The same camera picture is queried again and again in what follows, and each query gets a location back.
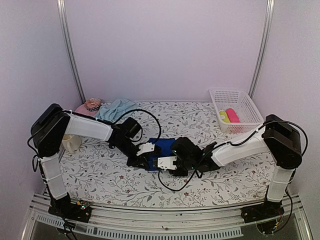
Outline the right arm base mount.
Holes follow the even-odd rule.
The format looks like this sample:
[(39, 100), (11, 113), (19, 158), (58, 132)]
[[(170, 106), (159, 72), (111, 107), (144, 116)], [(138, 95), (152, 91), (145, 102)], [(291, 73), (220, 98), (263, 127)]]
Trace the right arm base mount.
[(241, 209), (241, 217), (245, 223), (274, 218), (285, 213), (282, 202), (265, 200), (261, 204), (246, 206)]

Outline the cream ceramic mug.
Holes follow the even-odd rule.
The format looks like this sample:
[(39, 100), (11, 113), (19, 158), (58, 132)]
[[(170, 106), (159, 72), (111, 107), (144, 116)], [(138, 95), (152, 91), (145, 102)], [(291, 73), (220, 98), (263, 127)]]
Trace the cream ceramic mug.
[(81, 144), (82, 140), (78, 135), (65, 134), (62, 138), (62, 145), (70, 154), (74, 154)]

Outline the aluminium front rail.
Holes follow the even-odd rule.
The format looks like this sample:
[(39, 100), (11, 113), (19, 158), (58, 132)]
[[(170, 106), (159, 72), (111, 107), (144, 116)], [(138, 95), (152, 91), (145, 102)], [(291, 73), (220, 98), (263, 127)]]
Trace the aluminium front rail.
[(275, 233), (262, 230), (262, 222), (246, 223), (242, 205), (197, 208), (136, 208), (92, 204), (87, 223), (72, 221), (72, 232), (63, 220), (48, 212), (47, 194), (35, 194), (23, 223), (23, 240), (313, 240), (298, 195), (282, 201)]

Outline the yellow rolled towel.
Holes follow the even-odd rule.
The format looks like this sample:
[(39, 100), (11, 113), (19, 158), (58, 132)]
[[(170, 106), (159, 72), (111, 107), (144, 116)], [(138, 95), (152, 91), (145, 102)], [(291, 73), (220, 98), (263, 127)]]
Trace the yellow rolled towel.
[(230, 123), (230, 119), (229, 119), (229, 117), (228, 117), (228, 115), (227, 115), (225, 110), (220, 110), (219, 111), (219, 115), (220, 115), (220, 118), (221, 118), (221, 120), (223, 122)]

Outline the left aluminium frame post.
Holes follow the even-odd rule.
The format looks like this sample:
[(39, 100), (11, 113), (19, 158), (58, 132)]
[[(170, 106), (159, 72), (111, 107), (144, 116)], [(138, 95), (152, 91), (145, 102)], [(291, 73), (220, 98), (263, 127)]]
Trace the left aluminium frame post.
[(59, 15), (62, 35), (63, 35), (65, 47), (66, 47), (67, 57), (68, 57), (68, 61), (71, 68), (71, 73), (75, 82), (75, 87), (76, 87), (76, 91), (78, 93), (79, 99), (81, 103), (84, 104), (86, 101), (86, 97), (85, 97), (85, 92), (81, 83), (81, 79), (80, 79), (80, 75), (79, 75), (79, 71), (76, 63), (76, 58), (75, 58), (75, 54), (72, 46), (65, 1), (57, 0), (56, 3), (57, 3), (57, 10)]

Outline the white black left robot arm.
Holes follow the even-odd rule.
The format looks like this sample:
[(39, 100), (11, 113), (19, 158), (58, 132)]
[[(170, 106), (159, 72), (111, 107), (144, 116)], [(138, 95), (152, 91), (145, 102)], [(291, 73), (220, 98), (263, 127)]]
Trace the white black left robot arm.
[(65, 199), (68, 193), (59, 164), (63, 137), (76, 135), (105, 141), (127, 156), (128, 166), (148, 170), (148, 156), (156, 154), (160, 148), (154, 141), (135, 145), (132, 138), (139, 132), (138, 128), (139, 124), (134, 119), (123, 123), (118, 120), (110, 122), (62, 109), (56, 103), (51, 104), (32, 125), (31, 149), (36, 152), (49, 193), (56, 200), (54, 207), (63, 217), (70, 217), (75, 211), (74, 205)]

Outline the pink plate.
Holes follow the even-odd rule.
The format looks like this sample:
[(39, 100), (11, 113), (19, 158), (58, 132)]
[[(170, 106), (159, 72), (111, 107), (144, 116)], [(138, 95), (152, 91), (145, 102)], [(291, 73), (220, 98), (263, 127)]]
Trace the pink plate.
[(94, 117), (98, 113), (98, 110), (89, 111), (88, 109), (86, 109), (85, 105), (82, 104), (82, 105), (80, 105), (79, 107), (76, 108), (75, 112), (79, 113), (79, 114), (82, 114), (82, 115)]

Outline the aluminium frame post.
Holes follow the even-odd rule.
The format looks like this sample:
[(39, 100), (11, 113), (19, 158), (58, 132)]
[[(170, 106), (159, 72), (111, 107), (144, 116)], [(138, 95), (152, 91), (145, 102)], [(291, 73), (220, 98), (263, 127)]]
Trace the aluminium frame post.
[(57, 3), (57, 10), (59, 15), (62, 35), (63, 35), (65, 47), (66, 47), (67, 57), (68, 57), (68, 61), (71, 68), (71, 73), (75, 82), (75, 87), (76, 87), (76, 91), (78, 93), (79, 99), (81, 103), (84, 104), (86, 101), (86, 97), (85, 97), (85, 92), (81, 83), (81, 79), (80, 79), (80, 75), (79, 75), (79, 71), (76, 63), (76, 58), (75, 58), (75, 54), (72, 46), (65, 1), (57, 0), (56, 3)]
[(250, 84), (249, 91), (248, 91), (248, 95), (251, 98), (254, 97), (254, 94), (255, 94), (257, 86), (258, 86), (260, 73), (262, 70), (264, 57), (265, 57), (265, 53), (267, 50), (268, 39), (269, 39), (271, 27), (272, 27), (274, 7), (275, 7), (274, 0), (267, 0), (266, 1), (266, 10), (265, 10), (264, 23), (263, 23), (263, 28), (262, 28), (261, 41), (260, 41), (260, 46), (259, 46), (259, 50), (258, 50), (258, 56), (257, 56), (255, 68), (253, 71), (251, 84)]

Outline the pink rolled towel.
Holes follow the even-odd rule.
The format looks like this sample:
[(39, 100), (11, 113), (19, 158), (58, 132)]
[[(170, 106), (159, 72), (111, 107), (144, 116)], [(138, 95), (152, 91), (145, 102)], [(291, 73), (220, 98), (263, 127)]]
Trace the pink rolled towel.
[(240, 118), (233, 108), (228, 108), (225, 110), (227, 117), (231, 123), (240, 123)]

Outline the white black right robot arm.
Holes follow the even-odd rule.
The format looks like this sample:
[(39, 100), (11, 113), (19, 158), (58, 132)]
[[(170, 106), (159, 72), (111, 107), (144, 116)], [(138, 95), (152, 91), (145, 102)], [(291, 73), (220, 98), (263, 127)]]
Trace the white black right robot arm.
[(170, 146), (173, 156), (158, 158), (157, 167), (176, 176), (192, 172), (201, 178), (203, 173), (239, 159), (270, 152), (276, 166), (265, 194), (266, 201), (258, 208), (262, 218), (269, 218), (278, 210), (291, 177), (302, 163), (307, 148), (301, 146), (301, 137), (306, 135), (298, 124), (270, 114), (257, 128), (221, 143), (213, 142), (204, 149), (189, 138), (180, 137)]

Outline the floral tablecloth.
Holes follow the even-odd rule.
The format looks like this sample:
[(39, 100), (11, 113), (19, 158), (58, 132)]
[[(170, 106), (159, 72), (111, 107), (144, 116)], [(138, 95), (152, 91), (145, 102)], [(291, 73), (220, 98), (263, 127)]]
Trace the floral tablecloth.
[[(136, 139), (187, 137), (200, 148), (233, 138), (223, 133), (210, 102), (141, 102), (131, 114), (142, 126)], [(202, 178), (175, 177), (164, 171), (127, 166), (127, 157), (106, 142), (84, 137), (74, 154), (60, 159), (70, 197), (117, 206), (196, 208), (261, 200), (270, 183), (275, 161), (269, 152), (234, 161)]]

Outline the light blue towel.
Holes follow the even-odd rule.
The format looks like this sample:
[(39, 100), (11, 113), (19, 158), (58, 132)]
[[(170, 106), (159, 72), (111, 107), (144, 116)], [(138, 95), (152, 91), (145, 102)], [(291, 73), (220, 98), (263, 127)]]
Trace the light blue towel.
[(138, 104), (134, 101), (118, 98), (111, 104), (103, 104), (94, 117), (100, 120), (115, 122), (122, 114), (137, 107)]

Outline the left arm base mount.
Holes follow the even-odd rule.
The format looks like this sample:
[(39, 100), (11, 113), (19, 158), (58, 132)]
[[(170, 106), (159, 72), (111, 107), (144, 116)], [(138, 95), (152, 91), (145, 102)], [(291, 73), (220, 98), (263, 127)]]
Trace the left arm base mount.
[(48, 213), (62, 219), (88, 223), (91, 217), (92, 208), (83, 204), (72, 203), (68, 196), (50, 201)]

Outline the white plastic basket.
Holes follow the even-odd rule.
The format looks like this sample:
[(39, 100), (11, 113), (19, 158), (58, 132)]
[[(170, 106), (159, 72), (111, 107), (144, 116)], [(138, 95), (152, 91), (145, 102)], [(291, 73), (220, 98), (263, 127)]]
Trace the white plastic basket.
[[(262, 115), (249, 95), (241, 90), (221, 88), (209, 89), (209, 94), (217, 114), (217, 121), (223, 133), (238, 134), (255, 129), (264, 122)], [(239, 122), (225, 122), (220, 114), (232, 109)]]

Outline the dark blue towel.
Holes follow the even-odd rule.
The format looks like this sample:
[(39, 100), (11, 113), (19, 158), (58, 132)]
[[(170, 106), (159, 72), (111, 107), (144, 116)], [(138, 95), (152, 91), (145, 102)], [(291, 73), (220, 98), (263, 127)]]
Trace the dark blue towel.
[(156, 163), (158, 158), (161, 157), (171, 157), (173, 152), (171, 150), (171, 145), (175, 142), (174, 138), (160, 138), (155, 143), (155, 152), (151, 152), (147, 155), (146, 159), (149, 167), (147, 171), (157, 171), (158, 164)]

